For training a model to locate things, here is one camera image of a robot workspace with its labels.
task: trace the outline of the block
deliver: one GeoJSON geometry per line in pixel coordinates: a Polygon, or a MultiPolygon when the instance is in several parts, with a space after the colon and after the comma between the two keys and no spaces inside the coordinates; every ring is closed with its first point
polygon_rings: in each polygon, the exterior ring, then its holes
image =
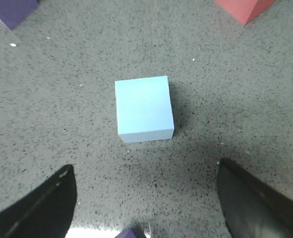
{"type": "Polygon", "coordinates": [[[172,138],[167,76],[116,81],[115,85],[117,132],[125,143],[172,138]]]}
{"type": "Polygon", "coordinates": [[[0,22],[13,30],[38,5],[37,0],[0,0],[0,22]]]}
{"type": "Polygon", "coordinates": [[[267,9],[275,0],[215,0],[236,20],[246,25],[267,9]]]}
{"type": "Polygon", "coordinates": [[[132,230],[128,230],[117,238],[136,238],[136,236],[132,230]]]}

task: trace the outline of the light blue foam cube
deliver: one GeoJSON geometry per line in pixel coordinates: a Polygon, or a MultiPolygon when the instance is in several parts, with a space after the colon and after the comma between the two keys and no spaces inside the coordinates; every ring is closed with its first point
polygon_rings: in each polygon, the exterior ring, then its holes
{"type": "Polygon", "coordinates": [[[117,131],[125,143],[171,139],[168,77],[116,81],[117,131]]]}

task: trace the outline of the purple foam cube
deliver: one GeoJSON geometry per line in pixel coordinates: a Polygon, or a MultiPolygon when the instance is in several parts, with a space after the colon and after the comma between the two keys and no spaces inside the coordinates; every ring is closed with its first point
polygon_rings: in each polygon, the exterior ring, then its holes
{"type": "Polygon", "coordinates": [[[133,233],[133,231],[130,229],[126,232],[124,232],[122,235],[120,235],[117,238],[136,238],[135,234],[133,233]]]}
{"type": "Polygon", "coordinates": [[[12,30],[38,5],[37,0],[0,0],[0,22],[12,30]]]}

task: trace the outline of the gray speckled floor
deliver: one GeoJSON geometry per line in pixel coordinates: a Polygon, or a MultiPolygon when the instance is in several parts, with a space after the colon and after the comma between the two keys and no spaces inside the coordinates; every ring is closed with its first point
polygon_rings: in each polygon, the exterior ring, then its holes
{"type": "Polygon", "coordinates": [[[225,156],[293,199],[293,0],[246,27],[212,0],[43,0],[0,24],[0,210],[72,163],[72,227],[229,238],[225,156]],[[158,75],[173,139],[122,143],[114,81],[158,75]]]}

